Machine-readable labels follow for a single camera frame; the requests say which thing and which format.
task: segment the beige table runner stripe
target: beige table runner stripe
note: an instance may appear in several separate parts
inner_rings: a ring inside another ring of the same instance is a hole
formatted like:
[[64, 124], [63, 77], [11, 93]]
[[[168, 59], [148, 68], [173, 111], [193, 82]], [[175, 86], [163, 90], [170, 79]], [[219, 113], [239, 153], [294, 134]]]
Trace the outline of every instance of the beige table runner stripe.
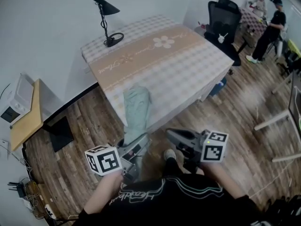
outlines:
[[203, 43], [192, 30], [178, 25], [113, 51], [90, 67], [102, 89], [107, 90], [158, 61]]

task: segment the black baseboard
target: black baseboard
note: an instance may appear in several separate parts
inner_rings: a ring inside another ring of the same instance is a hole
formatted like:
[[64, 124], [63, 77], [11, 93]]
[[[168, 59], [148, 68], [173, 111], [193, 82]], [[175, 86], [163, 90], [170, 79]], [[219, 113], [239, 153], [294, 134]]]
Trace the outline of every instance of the black baseboard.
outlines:
[[54, 112], [51, 116], [49, 116], [44, 123], [47, 124], [48, 122], [50, 122], [52, 119], [54, 119], [59, 113], [61, 113], [62, 111], [66, 110], [69, 106], [71, 106], [74, 102], [76, 102], [77, 100], [79, 100], [80, 98], [82, 98], [85, 94], [89, 93], [91, 90], [97, 88], [99, 86], [99, 84], [96, 82], [95, 84], [91, 85], [89, 88], [87, 88], [86, 90], [84, 90], [83, 92], [81, 92], [79, 95], [77, 95], [76, 97], [74, 97], [72, 100], [70, 100], [69, 102], [67, 102], [66, 104], [64, 104], [61, 108], [59, 108], [56, 112]]

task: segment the black t-shirt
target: black t-shirt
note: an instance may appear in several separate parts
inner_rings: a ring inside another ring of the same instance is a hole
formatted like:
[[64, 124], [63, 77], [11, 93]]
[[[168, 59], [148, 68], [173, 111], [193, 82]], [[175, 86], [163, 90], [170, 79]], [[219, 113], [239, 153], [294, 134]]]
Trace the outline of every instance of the black t-shirt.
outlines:
[[[286, 16], [285, 16], [284, 12], [280, 12], [279, 10], [277, 10], [274, 13], [271, 23], [272, 24], [282, 24], [284, 26], [286, 24]], [[267, 31], [269, 31], [270, 37], [273, 37], [273, 38], [278, 37], [278, 35], [280, 34], [280, 29], [273, 28], [271, 26], [269, 26], [267, 28]]]
[[144, 225], [153, 221], [184, 221], [203, 226], [270, 225], [248, 196], [235, 200], [206, 176], [182, 174], [126, 186], [100, 213], [88, 215], [83, 210], [74, 226], [104, 222]]

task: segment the black cap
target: black cap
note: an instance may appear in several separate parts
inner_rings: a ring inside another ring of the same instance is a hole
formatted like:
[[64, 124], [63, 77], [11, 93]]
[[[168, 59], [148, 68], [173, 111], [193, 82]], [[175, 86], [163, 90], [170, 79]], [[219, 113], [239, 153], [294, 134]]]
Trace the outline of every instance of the black cap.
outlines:
[[275, 3], [276, 5], [283, 6], [282, 0], [270, 0], [271, 2]]

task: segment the microwave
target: microwave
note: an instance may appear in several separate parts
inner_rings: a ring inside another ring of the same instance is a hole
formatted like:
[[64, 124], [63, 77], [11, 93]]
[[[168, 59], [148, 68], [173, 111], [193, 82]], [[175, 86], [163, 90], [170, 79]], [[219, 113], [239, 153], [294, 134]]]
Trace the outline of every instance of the microwave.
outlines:
[[33, 86], [25, 75], [9, 84], [0, 97], [0, 117], [13, 125], [32, 108]]

